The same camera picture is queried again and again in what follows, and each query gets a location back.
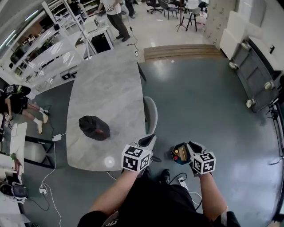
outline black bag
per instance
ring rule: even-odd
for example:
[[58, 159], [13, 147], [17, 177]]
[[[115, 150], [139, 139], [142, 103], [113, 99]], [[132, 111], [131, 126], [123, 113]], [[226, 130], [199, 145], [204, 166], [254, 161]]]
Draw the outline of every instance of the black bag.
[[79, 119], [79, 127], [87, 137], [98, 141], [110, 137], [109, 126], [96, 116], [82, 117]]

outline white cable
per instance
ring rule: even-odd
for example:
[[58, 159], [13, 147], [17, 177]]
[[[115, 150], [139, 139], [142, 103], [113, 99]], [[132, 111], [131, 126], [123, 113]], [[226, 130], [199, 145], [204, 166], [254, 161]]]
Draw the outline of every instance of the white cable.
[[114, 180], [116, 180], [116, 178], [114, 178], [109, 172], [107, 172], [107, 174]]
[[61, 227], [61, 220], [62, 220], [62, 218], [61, 218], [61, 215], [60, 215], [59, 211], [57, 210], [57, 208], [56, 208], [56, 206], [55, 206], [51, 188], [50, 188], [50, 186], [49, 186], [47, 183], [43, 183], [43, 185], [44, 185], [44, 186], [47, 185], [47, 186], [49, 187], [49, 190], [50, 190], [50, 194], [51, 194], [51, 198], [52, 198], [52, 202], [53, 202], [54, 208], [55, 208], [55, 210], [57, 211], [57, 213], [58, 213], [58, 215], [59, 215], [59, 217], [60, 217], [59, 227]]
[[54, 141], [53, 141], [53, 147], [54, 147], [54, 170], [52, 170], [49, 174], [47, 174], [47, 175], [45, 176], [45, 178], [44, 178], [43, 181], [41, 182], [40, 188], [45, 187], [45, 190], [46, 190], [46, 192], [47, 192], [48, 190], [47, 190], [47, 187], [46, 187], [46, 186], [49, 187], [49, 191], [50, 191], [50, 194], [51, 194], [51, 198], [52, 198], [52, 202], [53, 202], [54, 208], [55, 208], [55, 210], [57, 211], [57, 213], [58, 213], [58, 215], [59, 215], [59, 217], [60, 217], [59, 227], [61, 227], [61, 220], [62, 220], [62, 218], [61, 218], [61, 215], [60, 215], [59, 211], [57, 210], [57, 208], [56, 208], [56, 206], [55, 206], [55, 202], [54, 202], [54, 200], [53, 200], [53, 195], [52, 195], [51, 188], [50, 188], [50, 186], [49, 186], [47, 183], [44, 182], [44, 180], [45, 180], [49, 175], [51, 175], [51, 174], [55, 171], [55, 169], [56, 169], [56, 152], [55, 152], [55, 142], [54, 142]]
[[202, 200], [202, 197], [201, 197], [197, 192], [188, 192], [188, 193], [189, 193], [189, 194], [190, 194], [190, 193], [194, 193], [194, 194], [198, 195], [199, 198]]
[[55, 142], [54, 142], [54, 141], [53, 141], [53, 147], [54, 147], [54, 169], [53, 169], [49, 174], [47, 174], [47, 175], [45, 176], [45, 178], [42, 180], [41, 185], [40, 185], [40, 188], [42, 187], [44, 180], [45, 180], [49, 175], [51, 175], [51, 174], [55, 171], [55, 169], [56, 169], [56, 152], [55, 152]]

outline white chair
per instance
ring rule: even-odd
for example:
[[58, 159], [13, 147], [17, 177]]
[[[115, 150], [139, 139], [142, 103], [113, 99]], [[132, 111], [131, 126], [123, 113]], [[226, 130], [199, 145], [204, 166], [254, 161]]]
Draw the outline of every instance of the white chair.
[[158, 122], [158, 111], [153, 99], [147, 96], [144, 97], [144, 109], [146, 122], [148, 123], [147, 134], [153, 134]]
[[188, 23], [187, 23], [186, 30], [185, 30], [185, 31], [187, 31], [189, 23], [192, 26], [191, 20], [194, 20], [194, 22], [195, 22], [195, 31], [197, 31], [196, 17], [199, 16], [199, 13], [200, 13], [201, 9], [199, 7], [195, 8], [195, 9], [190, 9], [190, 8], [186, 8], [186, 9], [189, 11], [189, 14], [186, 14], [186, 13], [183, 14], [183, 18], [182, 18], [181, 24], [183, 24], [183, 20], [185, 18], [188, 19]]

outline power strip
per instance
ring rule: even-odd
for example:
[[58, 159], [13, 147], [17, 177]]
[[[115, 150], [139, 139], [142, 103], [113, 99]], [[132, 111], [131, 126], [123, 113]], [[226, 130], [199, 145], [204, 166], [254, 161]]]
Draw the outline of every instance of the power strip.
[[184, 188], [186, 188], [187, 191], [189, 191], [189, 190], [188, 190], [188, 187], [187, 187], [187, 185], [186, 185], [186, 182], [185, 182], [185, 180], [183, 179], [182, 176], [178, 178], [178, 182], [181, 184], [181, 186], [183, 186]]

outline epoxy floor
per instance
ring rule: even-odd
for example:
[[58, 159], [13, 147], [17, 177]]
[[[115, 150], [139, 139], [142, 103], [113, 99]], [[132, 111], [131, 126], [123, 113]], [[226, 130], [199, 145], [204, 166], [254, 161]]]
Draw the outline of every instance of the epoxy floor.
[[[282, 177], [281, 164], [268, 165], [278, 157], [276, 133], [265, 110], [254, 114], [245, 107], [245, 92], [228, 67], [228, 60], [162, 60], [142, 63], [141, 67], [147, 77], [147, 82], [142, 82], [143, 93], [153, 98], [158, 108], [154, 153], [162, 163], [151, 164], [153, 174], [164, 168], [171, 170], [172, 177], [186, 172], [190, 191], [201, 193], [199, 180], [193, 177], [189, 166], [174, 163], [168, 150], [184, 141], [202, 143], [217, 157], [214, 179], [241, 226], [266, 226], [274, 214]], [[50, 138], [50, 123], [54, 134], [65, 133], [72, 84], [66, 83], [36, 98], [41, 106], [51, 105], [50, 122], [44, 126], [41, 137]], [[33, 122], [28, 124], [28, 135], [38, 136]], [[68, 166], [65, 137], [55, 147], [57, 169], [46, 182], [62, 216], [61, 225], [76, 226], [92, 201], [114, 181], [104, 172]], [[30, 197], [44, 208], [46, 201], [38, 188], [49, 172], [50, 169], [25, 164], [25, 186]], [[26, 201], [24, 213], [41, 227], [58, 225], [59, 217], [52, 203], [49, 211], [44, 212]]]

